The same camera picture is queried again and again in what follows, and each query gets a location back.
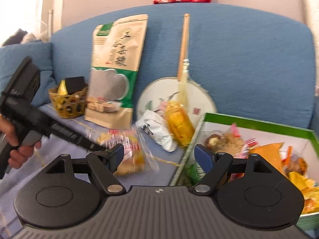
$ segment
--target brown paper food bag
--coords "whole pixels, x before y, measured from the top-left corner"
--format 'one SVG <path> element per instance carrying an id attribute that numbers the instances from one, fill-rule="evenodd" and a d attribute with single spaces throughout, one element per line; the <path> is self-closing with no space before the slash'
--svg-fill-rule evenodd
<path id="1" fill-rule="evenodd" d="M 86 120 L 113 129 L 131 127 L 147 19 L 147 14 L 129 16 L 95 28 Z"/>

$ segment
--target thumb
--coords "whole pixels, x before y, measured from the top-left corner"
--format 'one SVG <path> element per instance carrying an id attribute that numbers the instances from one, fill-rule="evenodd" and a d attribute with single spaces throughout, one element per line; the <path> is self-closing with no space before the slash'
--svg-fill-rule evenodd
<path id="1" fill-rule="evenodd" d="M 19 145 L 18 138 L 15 134 L 15 127 L 8 120 L 0 116 L 0 131 L 5 133 L 5 137 L 10 145 L 17 147 Z"/>

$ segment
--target black circular disc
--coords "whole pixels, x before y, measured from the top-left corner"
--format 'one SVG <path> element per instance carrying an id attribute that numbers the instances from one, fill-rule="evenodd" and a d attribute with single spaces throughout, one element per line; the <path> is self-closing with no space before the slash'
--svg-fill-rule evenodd
<path id="1" fill-rule="evenodd" d="M 273 181 L 268 175 L 241 178 L 217 192 L 217 203 L 230 219 L 257 229 L 280 229 L 296 223 L 303 196 L 288 180 Z"/>
<path id="2" fill-rule="evenodd" d="M 100 204 L 98 190 L 83 180 L 46 175 L 24 186 L 14 200 L 20 219 L 41 228 L 70 227 L 89 218 Z"/>

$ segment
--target curtain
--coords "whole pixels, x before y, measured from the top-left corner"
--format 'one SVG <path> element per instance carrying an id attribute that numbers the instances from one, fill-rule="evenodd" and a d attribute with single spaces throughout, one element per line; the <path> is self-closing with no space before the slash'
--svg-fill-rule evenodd
<path id="1" fill-rule="evenodd" d="M 0 44 L 19 28 L 40 34 L 43 0 L 0 0 Z"/>

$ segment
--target wooden fan handle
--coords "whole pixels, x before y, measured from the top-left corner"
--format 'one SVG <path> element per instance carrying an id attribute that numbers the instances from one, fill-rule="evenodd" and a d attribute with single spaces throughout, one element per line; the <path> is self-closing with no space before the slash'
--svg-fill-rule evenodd
<path id="1" fill-rule="evenodd" d="M 179 81 L 181 80 L 184 59 L 188 58 L 189 20 L 190 20 L 190 14 L 185 13 L 184 14 L 183 29 L 182 29 L 182 36 L 181 36 L 181 52 L 180 52 L 180 58 L 179 58 L 179 62 L 178 62 L 178 70 L 177 70 L 177 78 Z"/>

